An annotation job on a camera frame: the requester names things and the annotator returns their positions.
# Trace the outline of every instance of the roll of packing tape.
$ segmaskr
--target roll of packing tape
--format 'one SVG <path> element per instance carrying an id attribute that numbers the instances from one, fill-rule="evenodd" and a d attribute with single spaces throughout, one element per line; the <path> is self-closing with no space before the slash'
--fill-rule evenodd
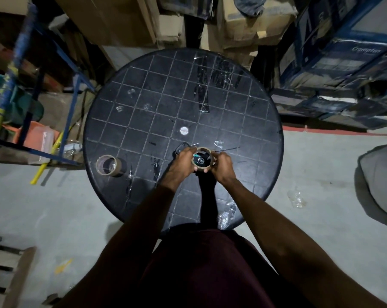
<path id="1" fill-rule="evenodd" d="M 102 176 L 116 176 L 122 173 L 121 160 L 110 154 L 100 156 L 95 163 L 95 167 Z"/>
<path id="2" fill-rule="evenodd" d="M 195 165 L 199 171 L 209 170 L 213 163 L 214 160 L 211 150 L 206 147 L 199 147 L 192 157 L 192 164 Z"/>

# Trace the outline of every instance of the tabletop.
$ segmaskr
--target tabletop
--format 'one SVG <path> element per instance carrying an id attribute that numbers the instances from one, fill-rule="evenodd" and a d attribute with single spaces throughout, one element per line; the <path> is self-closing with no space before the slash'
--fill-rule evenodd
<path id="1" fill-rule="evenodd" d="M 137 58 L 100 89 L 84 130 L 89 180 L 102 203 L 121 221 L 155 188 L 175 149 L 186 142 L 227 150 L 237 178 L 262 199 L 272 190 L 283 158 L 277 109 L 245 68 L 217 53 L 178 48 Z M 123 174 L 103 176 L 95 163 L 118 158 Z M 244 220 L 226 189 L 215 187 L 218 227 Z M 200 223 L 201 191 L 191 174 L 178 188 L 162 233 Z"/>

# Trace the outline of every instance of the green bucket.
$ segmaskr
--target green bucket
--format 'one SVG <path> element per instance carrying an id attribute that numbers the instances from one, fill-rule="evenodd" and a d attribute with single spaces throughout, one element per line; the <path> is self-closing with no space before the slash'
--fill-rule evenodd
<path id="1" fill-rule="evenodd" d="M 4 76 L 0 75 L 0 88 L 4 84 Z M 17 85 L 12 91 L 10 103 L 6 108 L 4 124 L 11 124 L 19 127 L 23 124 L 24 118 L 32 103 L 32 120 L 39 121 L 44 115 L 44 107 L 38 101 L 33 101 L 30 94 L 26 93 Z"/>

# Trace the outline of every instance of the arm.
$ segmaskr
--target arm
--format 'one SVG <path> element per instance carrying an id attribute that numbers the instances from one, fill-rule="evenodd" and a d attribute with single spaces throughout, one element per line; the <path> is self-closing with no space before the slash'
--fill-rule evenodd
<path id="1" fill-rule="evenodd" d="M 169 171 L 108 242 L 96 264 L 55 308 L 108 307 L 132 292 L 149 261 L 175 192 L 194 171 L 196 147 L 176 156 Z"/>
<path id="2" fill-rule="evenodd" d="M 232 196 L 276 271 L 316 307 L 387 307 L 342 272 L 326 252 L 294 223 L 236 179 L 232 160 L 212 153 L 212 173 Z"/>

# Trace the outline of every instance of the maroon shirt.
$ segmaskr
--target maroon shirt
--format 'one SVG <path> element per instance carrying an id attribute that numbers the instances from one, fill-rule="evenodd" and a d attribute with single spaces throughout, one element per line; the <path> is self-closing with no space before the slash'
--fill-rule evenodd
<path id="1" fill-rule="evenodd" d="M 141 307 L 312 307 L 249 241 L 216 229 L 164 239 L 136 294 Z"/>

